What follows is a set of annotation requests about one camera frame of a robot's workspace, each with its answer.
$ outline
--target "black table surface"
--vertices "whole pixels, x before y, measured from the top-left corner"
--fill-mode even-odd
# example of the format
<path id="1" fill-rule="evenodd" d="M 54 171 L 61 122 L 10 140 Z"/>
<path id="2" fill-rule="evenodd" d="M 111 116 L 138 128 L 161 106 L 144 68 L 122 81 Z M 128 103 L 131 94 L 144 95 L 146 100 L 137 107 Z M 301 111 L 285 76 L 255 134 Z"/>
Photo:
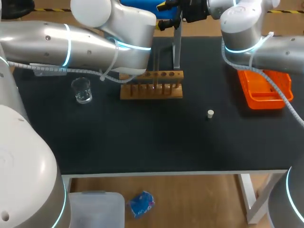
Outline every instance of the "black table surface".
<path id="1" fill-rule="evenodd" d="M 97 76 L 14 77 L 29 120 L 52 149 L 62 174 L 288 169 L 304 149 L 304 130 L 289 111 L 247 106 L 221 38 L 182 38 L 183 99 L 120 100 L 120 85 Z M 155 38 L 159 69 L 172 69 L 172 38 Z M 86 76 L 93 100 L 80 105 L 71 81 Z M 304 78 L 291 76 L 292 105 L 304 116 Z M 208 121 L 207 111 L 214 110 Z"/>

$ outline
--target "white plastic container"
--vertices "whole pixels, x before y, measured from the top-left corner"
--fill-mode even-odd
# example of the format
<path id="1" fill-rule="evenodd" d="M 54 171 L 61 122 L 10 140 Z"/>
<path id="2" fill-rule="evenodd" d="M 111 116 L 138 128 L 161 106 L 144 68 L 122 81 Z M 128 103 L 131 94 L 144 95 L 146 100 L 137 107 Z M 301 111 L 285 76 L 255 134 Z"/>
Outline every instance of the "white plastic container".
<path id="1" fill-rule="evenodd" d="M 70 228 L 124 228 L 124 198 L 116 192 L 70 193 Z"/>

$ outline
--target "robotic arm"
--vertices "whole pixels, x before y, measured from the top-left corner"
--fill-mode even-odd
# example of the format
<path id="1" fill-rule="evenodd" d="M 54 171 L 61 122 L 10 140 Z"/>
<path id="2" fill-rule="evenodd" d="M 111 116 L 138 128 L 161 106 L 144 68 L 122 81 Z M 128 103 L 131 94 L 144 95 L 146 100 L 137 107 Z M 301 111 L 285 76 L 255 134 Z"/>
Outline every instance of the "robotic arm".
<path id="1" fill-rule="evenodd" d="M 192 0 L 189 4 L 198 1 L 201 0 Z M 261 34 L 264 15 L 277 7 L 279 0 L 202 1 L 213 19 L 220 19 L 225 55 L 230 62 L 248 66 L 254 55 L 253 67 L 303 73 L 303 37 L 263 40 Z M 156 24 L 155 15 L 123 6 L 118 0 L 72 0 L 71 10 L 78 22 L 102 30 L 104 37 L 66 24 L 1 22 L 0 55 L 4 57 L 2 46 L 7 60 L 13 62 L 103 71 L 112 68 L 130 75 L 145 72 Z M 191 10 L 183 13 L 185 17 L 191 17 L 189 22 L 205 18 L 205 15 L 191 16 Z M 5 63 L 5 58 L 0 56 L 0 67 L 8 68 Z M 4 78 L 10 78 L 8 69 L 2 73 Z M 68 228 L 71 218 L 69 198 L 55 157 L 27 123 L 20 97 L 9 98 L 18 101 L 17 105 L 11 105 L 13 102 L 9 99 L 9 104 L 5 104 L 19 113 L 0 105 L 0 128 L 4 129 L 0 131 L 0 170 L 4 171 L 0 172 L 4 186 L 0 188 L 0 227 Z M 269 216 L 275 227 L 303 226 L 302 161 L 285 174 L 270 196 Z M 16 186 L 20 183 L 17 179 L 27 186 L 22 194 Z"/>
<path id="2" fill-rule="evenodd" d="M 220 10 L 212 7 L 216 0 L 209 0 L 214 18 Z M 265 42 L 261 34 L 264 15 L 279 5 L 279 0 L 241 0 L 220 16 L 221 31 L 227 59 L 238 65 L 259 69 L 302 74 L 304 70 L 304 38 L 271 37 Z"/>
<path id="3" fill-rule="evenodd" d="M 145 72 L 156 24 L 154 14 L 123 6 L 117 0 L 72 0 L 71 9 L 81 24 L 104 31 L 105 37 L 67 24 L 1 22 L 0 42 L 7 60 L 104 72 L 118 52 L 113 71 Z"/>

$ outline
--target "small glass cup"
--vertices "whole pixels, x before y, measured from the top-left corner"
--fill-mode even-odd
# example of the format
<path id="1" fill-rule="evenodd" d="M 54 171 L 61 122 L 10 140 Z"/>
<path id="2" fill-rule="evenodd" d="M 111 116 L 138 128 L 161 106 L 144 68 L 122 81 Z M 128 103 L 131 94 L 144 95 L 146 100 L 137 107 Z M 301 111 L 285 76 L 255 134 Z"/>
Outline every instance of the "small glass cup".
<path id="1" fill-rule="evenodd" d="M 72 88 L 78 103 L 87 104 L 92 100 L 90 80 L 85 77 L 79 77 L 72 81 Z"/>

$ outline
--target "orange plastic bin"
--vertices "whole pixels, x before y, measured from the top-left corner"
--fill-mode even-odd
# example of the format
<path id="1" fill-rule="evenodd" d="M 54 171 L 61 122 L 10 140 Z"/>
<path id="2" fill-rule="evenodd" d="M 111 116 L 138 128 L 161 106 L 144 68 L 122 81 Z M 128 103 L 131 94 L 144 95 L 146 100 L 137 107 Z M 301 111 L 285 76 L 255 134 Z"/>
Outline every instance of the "orange plastic bin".
<path id="1" fill-rule="evenodd" d="M 286 98 L 292 101 L 291 79 L 288 74 L 264 70 L 275 84 L 281 89 Z M 245 98 L 251 109 L 281 109 L 284 101 L 277 91 L 258 73 L 249 70 L 238 70 Z"/>

